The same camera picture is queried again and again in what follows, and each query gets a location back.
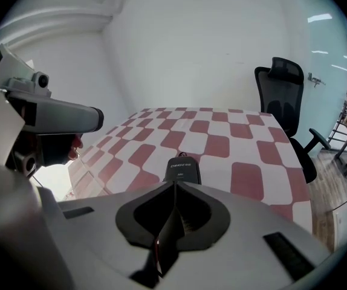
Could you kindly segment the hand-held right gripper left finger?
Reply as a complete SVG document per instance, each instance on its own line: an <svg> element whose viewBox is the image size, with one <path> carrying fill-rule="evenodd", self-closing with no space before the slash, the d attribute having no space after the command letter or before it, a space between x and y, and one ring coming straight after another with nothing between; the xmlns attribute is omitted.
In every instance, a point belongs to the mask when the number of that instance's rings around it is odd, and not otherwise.
<svg viewBox="0 0 347 290"><path fill-rule="evenodd" d="M159 188L122 205L115 223L124 238L133 246L148 250L144 267L133 273L133 280L158 280L157 240L175 204L175 183L165 182Z"/></svg>

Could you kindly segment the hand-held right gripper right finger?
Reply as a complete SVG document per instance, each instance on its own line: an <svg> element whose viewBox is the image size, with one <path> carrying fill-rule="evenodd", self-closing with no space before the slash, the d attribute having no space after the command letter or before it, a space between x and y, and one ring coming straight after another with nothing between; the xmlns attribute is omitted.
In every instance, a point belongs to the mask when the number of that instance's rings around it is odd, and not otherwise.
<svg viewBox="0 0 347 290"><path fill-rule="evenodd" d="M158 235L158 262L165 276L179 254L212 247L230 225L230 213L219 200L183 182L168 188L170 213Z"/></svg>

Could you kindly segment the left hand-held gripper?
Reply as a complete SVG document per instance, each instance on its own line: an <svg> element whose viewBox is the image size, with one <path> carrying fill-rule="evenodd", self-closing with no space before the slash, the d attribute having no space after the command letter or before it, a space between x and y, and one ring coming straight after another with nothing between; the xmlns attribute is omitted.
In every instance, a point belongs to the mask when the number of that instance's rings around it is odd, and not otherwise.
<svg viewBox="0 0 347 290"><path fill-rule="evenodd" d="M6 166L27 177L66 164L76 137L100 130L105 119L98 108L53 99L49 81L0 44L0 91L24 121Z"/></svg>

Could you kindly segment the person's left hand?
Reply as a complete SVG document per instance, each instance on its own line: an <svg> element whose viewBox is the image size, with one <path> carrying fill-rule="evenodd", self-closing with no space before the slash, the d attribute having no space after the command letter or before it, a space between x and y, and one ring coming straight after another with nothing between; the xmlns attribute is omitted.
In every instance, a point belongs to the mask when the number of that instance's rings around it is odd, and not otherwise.
<svg viewBox="0 0 347 290"><path fill-rule="evenodd" d="M39 139L41 163L45 167L66 164L78 157L77 149L82 147L80 137L74 134L41 135Z"/></svg>

